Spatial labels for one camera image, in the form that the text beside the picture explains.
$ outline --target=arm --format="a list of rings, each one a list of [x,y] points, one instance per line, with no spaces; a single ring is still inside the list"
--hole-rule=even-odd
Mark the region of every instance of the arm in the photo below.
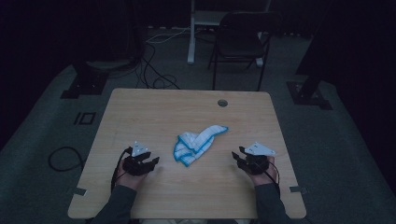
[[[105,207],[93,219],[92,224],[126,224],[129,222],[137,189],[147,174],[140,176],[129,175],[122,169],[123,162],[124,160],[121,161],[119,166],[116,187],[111,192],[110,199]]]
[[[275,164],[274,157],[268,157],[269,162]],[[276,180],[276,169],[274,165],[266,171],[274,180]],[[250,175],[247,174],[253,182],[256,190],[256,207],[257,216],[261,224],[286,224],[291,223],[286,214],[285,206],[280,200],[277,185],[266,174]]]
[[[261,224],[291,223],[286,215],[285,206],[280,201],[276,184],[264,184],[255,187],[257,216]]]

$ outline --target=white table leg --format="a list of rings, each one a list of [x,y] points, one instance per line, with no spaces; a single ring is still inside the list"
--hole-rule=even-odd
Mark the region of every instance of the white table leg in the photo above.
[[[267,12],[270,6],[271,6],[271,0],[265,1],[264,12]],[[258,67],[262,67],[262,58],[256,59],[256,65]]]
[[[191,0],[191,25],[190,25],[190,46],[189,55],[187,56],[187,63],[194,63],[195,56],[195,0]]]

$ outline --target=wooden table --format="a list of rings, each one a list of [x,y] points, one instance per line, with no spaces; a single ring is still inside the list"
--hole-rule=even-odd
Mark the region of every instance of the wooden table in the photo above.
[[[218,100],[228,105],[221,107]],[[177,136],[218,124],[229,127],[186,168],[173,157]],[[134,141],[161,157],[138,191],[134,218],[255,218],[254,188],[231,151],[260,142],[276,151],[281,200],[290,217],[305,216],[297,180],[271,97],[265,92],[116,89],[108,102],[68,215],[95,217],[110,196],[110,179],[121,152]]]

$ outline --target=crumpled cloth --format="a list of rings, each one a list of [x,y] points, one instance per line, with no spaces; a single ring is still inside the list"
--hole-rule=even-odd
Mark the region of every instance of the crumpled cloth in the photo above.
[[[181,161],[186,167],[198,160],[212,145],[215,136],[228,131],[228,127],[213,125],[201,133],[183,133],[177,137],[174,148],[176,161]]]

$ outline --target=table hole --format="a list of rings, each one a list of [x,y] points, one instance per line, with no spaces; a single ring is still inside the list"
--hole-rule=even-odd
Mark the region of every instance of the table hole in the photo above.
[[[218,100],[218,105],[221,107],[225,107],[228,105],[228,102],[226,100]]]

